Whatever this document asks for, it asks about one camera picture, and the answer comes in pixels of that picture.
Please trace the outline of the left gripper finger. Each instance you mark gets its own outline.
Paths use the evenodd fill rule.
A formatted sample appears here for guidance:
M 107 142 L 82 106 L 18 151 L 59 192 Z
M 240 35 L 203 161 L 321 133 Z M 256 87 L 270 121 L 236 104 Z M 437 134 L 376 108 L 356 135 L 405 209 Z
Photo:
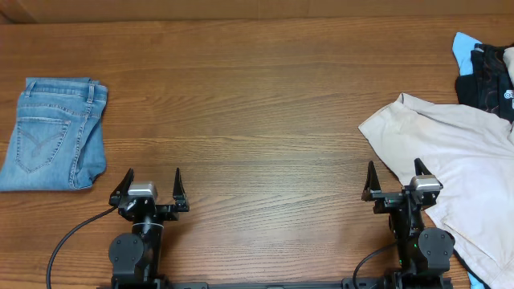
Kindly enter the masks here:
M 173 183 L 173 199 L 175 201 L 186 201 L 186 193 L 182 184 L 182 176 L 179 168 L 176 168 L 175 178 Z
M 122 181 L 120 182 L 120 184 L 113 190 L 110 197 L 115 197 L 115 196 L 120 197 L 120 196 L 125 195 L 128 192 L 130 185 L 133 182 L 133 178 L 134 178 L 134 171 L 132 168 L 130 168 L 128 170 L 128 172 L 125 174 L 125 176 L 122 179 Z

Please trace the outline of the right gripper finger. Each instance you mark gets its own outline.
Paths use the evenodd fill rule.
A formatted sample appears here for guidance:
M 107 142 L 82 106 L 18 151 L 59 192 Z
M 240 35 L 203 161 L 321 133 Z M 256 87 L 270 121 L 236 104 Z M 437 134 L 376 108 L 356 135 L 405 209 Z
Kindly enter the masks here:
M 414 160 L 414 169 L 416 176 L 431 175 L 430 170 L 424 165 L 420 158 Z
M 381 186 L 373 161 L 369 161 L 363 193 L 380 193 Z

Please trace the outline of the beige cotton shorts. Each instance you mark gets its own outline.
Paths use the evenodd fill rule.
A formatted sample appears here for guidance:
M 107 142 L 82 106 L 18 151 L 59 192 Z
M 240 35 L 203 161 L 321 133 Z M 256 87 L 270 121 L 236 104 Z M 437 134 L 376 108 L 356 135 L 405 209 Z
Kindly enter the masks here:
M 513 126 L 463 104 L 402 93 L 359 125 L 402 184 L 419 158 L 443 184 L 426 213 L 490 288 L 513 286 Z

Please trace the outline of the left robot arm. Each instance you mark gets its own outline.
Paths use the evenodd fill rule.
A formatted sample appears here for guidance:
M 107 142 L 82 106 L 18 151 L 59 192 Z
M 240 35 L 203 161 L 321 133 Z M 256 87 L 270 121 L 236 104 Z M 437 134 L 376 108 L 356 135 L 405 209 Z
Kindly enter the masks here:
M 165 222 L 179 219 L 190 210 L 177 169 L 173 183 L 174 203 L 157 204 L 157 187 L 151 181 L 135 182 L 130 169 L 109 197 L 109 205 L 132 223 L 132 231 L 115 237 L 109 247 L 113 288 L 171 288 L 165 275 L 158 273 Z

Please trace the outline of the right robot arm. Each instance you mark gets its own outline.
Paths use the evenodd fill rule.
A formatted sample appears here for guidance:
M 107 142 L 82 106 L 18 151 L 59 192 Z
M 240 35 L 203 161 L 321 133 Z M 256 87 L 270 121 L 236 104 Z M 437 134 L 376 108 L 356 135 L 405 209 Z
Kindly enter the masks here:
M 450 258 L 454 253 L 455 238 L 439 228 L 427 228 L 422 211 L 436 204 L 443 184 L 433 175 L 421 159 L 414 160 L 415 175 L 399 193 L 384 193 L 374 163 L 368 163 L 363 201 L 374 203 L 375 214 L 387 214 L 394 243 L 366 256 L 353 272 L 352 283 L 361 282 L 357 273 L 372 257 L 395 247 L 400 267 L 387 271 L 371 282 L 375 288 L 452 288 L 443 274 L 450 270 Z

